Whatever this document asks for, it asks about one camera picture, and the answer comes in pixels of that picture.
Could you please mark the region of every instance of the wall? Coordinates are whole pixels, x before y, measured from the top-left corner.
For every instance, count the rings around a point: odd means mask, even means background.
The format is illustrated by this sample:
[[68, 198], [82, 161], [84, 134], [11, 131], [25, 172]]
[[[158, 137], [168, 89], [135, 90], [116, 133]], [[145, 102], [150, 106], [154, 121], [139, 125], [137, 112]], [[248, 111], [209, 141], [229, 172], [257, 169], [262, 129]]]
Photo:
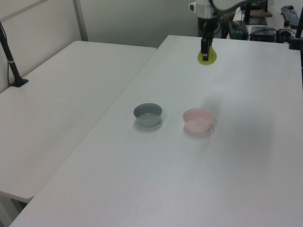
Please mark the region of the wall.
[[[72, 0], [48, 0], [2, 25], [22, 77], [73, 41], [80, 40]], [[7, 60], [0, 48], [0, 92], [7, 87]]]
[[197, 36], [194, 0], [78, 0], [89, 41], [158, 48], [167, 35]]

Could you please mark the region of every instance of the white tabletop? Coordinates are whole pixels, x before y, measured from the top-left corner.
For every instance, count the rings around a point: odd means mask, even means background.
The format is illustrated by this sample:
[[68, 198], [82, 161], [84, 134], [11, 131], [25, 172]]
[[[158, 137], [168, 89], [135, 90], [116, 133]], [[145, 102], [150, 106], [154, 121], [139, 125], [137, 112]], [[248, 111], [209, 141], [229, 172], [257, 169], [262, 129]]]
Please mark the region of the white tabletop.
[[0, 94], [0, 194], [29, 201], [154, 48], [74, 42]]
[[[302, 226], [300, 53], [213, 46], [203, 66], [200, 38], [169, 36], [12, 227]], [[162, 107], [160, 125], [134, 122], [146, 102]], [[193, 107], [214, 114], [209, 132], [184, 129]]]

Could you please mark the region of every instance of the yellow disc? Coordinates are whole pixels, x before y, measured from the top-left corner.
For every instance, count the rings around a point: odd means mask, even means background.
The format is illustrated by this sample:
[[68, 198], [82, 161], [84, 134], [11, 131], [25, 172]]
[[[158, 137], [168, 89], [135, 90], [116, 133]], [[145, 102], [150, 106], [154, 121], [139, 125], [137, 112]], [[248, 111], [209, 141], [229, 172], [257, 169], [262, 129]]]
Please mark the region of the yellow disc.
[[208, 61], [204, 61], [203, 60], [203, 55], [201, 53], [201, 51], [198, 54], [198, 61], [202, 64], [202, 65], [210, 65], [213, 64], [217, 59], [217, 54], [216, 52], [213, 50], [213, 47], [210, 46], [209, 47], [209, 54], [208, 54]]

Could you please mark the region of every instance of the cable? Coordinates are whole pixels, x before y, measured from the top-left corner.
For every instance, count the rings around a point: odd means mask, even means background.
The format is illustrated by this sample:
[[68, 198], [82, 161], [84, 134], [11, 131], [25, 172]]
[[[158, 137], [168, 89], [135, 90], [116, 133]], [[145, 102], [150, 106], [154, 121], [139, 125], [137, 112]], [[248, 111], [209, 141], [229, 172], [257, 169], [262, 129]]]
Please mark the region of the cable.
[[4, 33], [5, 39], [7, 40], [6, 33], [5, 33], [5, 30], [4, 30], [3, 26], [2, 26], [1, 21], [0, 21], [0, 27], [1, 27], [2, 31], [3, 31], [3, 33]]
[[240, 13], [242, 10], [240, 9], [237, 13], [235, 13], [235, 15], [237, 15], [238, 13]]
[[278, 31], [277, 31], [276, 29], [274, 29], [274, 28], [261, 29], [261, 30], [254, 31], [254, 32], [250, 33], [250, 34], [248, 35], [248, 37], [250, 37], [251, 35], [254, 35], [254, 34], [256, 34], [256, 33], [264, 32], [264, 31], [275, 31], [276, 33], [278, 32]]
[[208, 1], [209, 1], [210, 5], [214, 8], [215, 11], [223, 13], [223, 14], [232, 12], [233, 10], [235, 10], [236, 8], [238, 8], [238, 7], [242, 6], [242, 5], [255, 2], [255, 0], [244, 0], [244, 1], [241, 1], [241, 2], [239, 2], [237, 4], [235, 4], [234, 6], [232, 6], [229, 9], [220, 10], [216, 6], [214, 6], [213, 0], [208, 0]]
[[295, 34], [295, 32], [294, 32], [294, 31], [292, 31], [292, 30], [290, 30], [290, 29], [286, 29], [286, 28], [282, 28], [282, 29], [280, 29], [280, 31], [289, 31], [289, 32], [292, 32], [292, 33], [294, 33], [294, 34]]
[[9, 63], [8, 63], [8, 84], [9, 84], [9, 87], [10, 87], [10, 83], [9, 83]]
[[221, 21], [221, 17], [220, 17], [219, 14], [218, 14], [218, 18], [219, 18], [219, 22], [220, 22], [220, 27], [219, 27], [219, 30], [214, 33], [214, 35], [218, 34], [221, 31], [221, 29], [222, 29], [222, 21]]

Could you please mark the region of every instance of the keyboard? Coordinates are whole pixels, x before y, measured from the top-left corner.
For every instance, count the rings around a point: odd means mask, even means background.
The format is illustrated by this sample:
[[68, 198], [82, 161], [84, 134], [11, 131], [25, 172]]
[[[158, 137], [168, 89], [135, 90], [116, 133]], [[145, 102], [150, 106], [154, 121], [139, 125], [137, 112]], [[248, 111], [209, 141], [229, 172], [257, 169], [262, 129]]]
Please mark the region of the keyboard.
[[281, 14], [284, 17], [284, 20], [289, 21], [290, 28], [294, 28], [294, 29], [298, 28], [299, 18], [297, 12], [294, 9], [286, 9], [282, 7]]

